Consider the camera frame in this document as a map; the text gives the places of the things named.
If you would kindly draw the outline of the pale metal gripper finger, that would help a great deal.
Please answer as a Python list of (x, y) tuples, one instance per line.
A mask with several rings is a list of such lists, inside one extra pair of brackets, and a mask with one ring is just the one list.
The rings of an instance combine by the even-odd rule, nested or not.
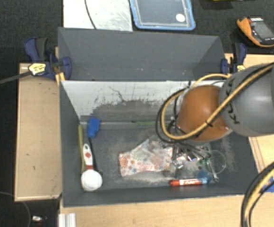
[(173, 164), (174, 164), (174, 166), (175, 166), (174, 176), (175, 176), (175, 177), (180, 177), (181, 174), (182, 174), (183, 166), (184, 166), (183, 163), (182, 163), (182, 162), (175, 161)]

